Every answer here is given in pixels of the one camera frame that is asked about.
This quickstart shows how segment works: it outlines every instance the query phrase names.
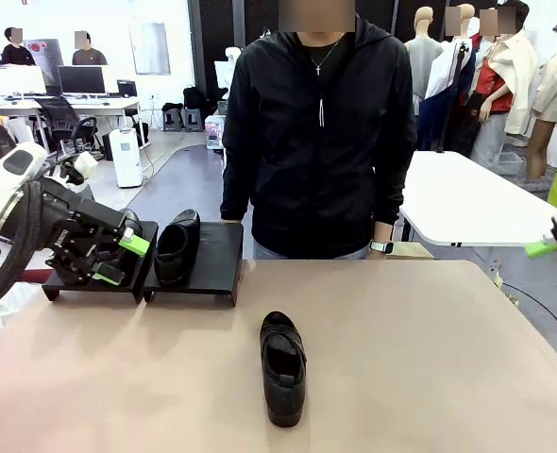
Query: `smartwatch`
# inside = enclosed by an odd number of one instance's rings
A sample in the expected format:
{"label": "smartwatch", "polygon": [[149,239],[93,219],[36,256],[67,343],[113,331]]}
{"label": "smartwatch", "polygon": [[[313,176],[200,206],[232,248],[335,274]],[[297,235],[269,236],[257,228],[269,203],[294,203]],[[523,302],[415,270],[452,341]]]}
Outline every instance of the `smartwatch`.
{"label": "smartwatch", "polygon": [[376,243],[371,241],[371,249],[389,255],[394,251],[394,243]]}

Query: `black shoe stand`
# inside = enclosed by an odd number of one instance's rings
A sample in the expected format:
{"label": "black shoe stand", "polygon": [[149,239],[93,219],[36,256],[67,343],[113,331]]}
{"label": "black shoe stand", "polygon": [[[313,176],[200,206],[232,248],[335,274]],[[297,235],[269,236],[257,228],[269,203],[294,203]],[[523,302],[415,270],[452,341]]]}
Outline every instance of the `black shoe stand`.
{"label": "black shoe stand", "polygon": [[159,226],[156,222],[141,222],[143,226],[143,238],[150,242],[146,256],[138,258],[131,281],[126,285],[113,286],[102,280],[91,279],[85,285],[65,285],[60,280],[57,273],[53,273],[50,278],[42,285],[43,292],[49,300],[56,299],[61,291],[82,291],[87,293],[131,293],[140,302],[143,298],[143,286],[151,268],[155,247],[157,246],[157,230]]}
{"label": "black shoe stand", "polygon": [[144,300],[156,293],[225,295],[237,303],[237,284],[243,261],[243,226],[201,222],[201,241],[190,276],[176,286],[162,286],[151,266],[144,284]]}

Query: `black jacket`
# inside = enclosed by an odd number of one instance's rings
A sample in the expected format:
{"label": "black jacket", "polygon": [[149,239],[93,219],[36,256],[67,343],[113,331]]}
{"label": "black jacket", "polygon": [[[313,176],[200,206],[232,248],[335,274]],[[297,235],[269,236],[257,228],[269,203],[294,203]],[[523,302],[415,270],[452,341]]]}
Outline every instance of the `black jacket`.
{"label": "black jacket", "polygon": [[365,247],[372,219],[393,224],[403,201],[412,99],[406,48],[360,17],[354,50],[324,92],[295,33],[251,43],[228,100],[222,218],[242,219],[251,199],[253,237],[289,258]]}

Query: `zipper pull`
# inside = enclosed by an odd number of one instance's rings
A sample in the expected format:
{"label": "zipper pull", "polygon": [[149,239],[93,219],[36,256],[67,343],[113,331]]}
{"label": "zipper pull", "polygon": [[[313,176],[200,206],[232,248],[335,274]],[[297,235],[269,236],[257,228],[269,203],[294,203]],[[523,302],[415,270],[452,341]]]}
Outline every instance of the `zipper pull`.
{"label": "zipper pull", "polygon": [[320,98],[320,109],[318,111],[318,124],[325,127],[325,108],[323,106],[323,98]]}

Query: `desk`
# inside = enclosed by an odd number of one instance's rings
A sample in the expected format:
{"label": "desk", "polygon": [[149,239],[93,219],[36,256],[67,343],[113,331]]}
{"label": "desk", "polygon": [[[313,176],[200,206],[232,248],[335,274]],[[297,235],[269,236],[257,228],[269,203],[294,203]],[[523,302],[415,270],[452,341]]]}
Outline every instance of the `desk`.
{"label": "desk", "polygon": [[523,247],[557,209],[457,153],[417,151],[400,211],[434,245]]}
{"label": "desk", "polygon": [[[0,335],[0,453],[557,452],[557,354],[475,265],[250,261],[239,291],[40,294]],[[308,356],[289,430],[265,413],[270,310]]]}
{"label": "desk", "polygon": [[[47,149],[47,143],[45,142],[45,135],[43,134],[42,130],[42,121],[41,121],[41,107],[37,103],[37,101],[32,99],[26,99],[21,101],[13,101],[8,102],[6,104],[0,105],[0,115],[4,116],[37,116],[38,118],[38,128],[42,133],[42,137],[44,140],[44,145],[46,147],[46,151],[49,152]],[[71,104],[71,107],[76,111],[77,115],[84,115],[84,116],[122,116],[124,119],[124,126],[127,125],[127,118],[126,118],[126,110],[127,109],[136,109],[138,111],[138,118],[141,117],[140,112],[140,104],[139,99],[130,97],[130,98],[105,98],[101,99],[101,102],[109,103],[107,106],[103,104]],[[143,122],[140,121],[140,134],[141,137],[144,137],[143,133]],[[150,142],[144,143],[141,149],[146,148],[150,145]]]}

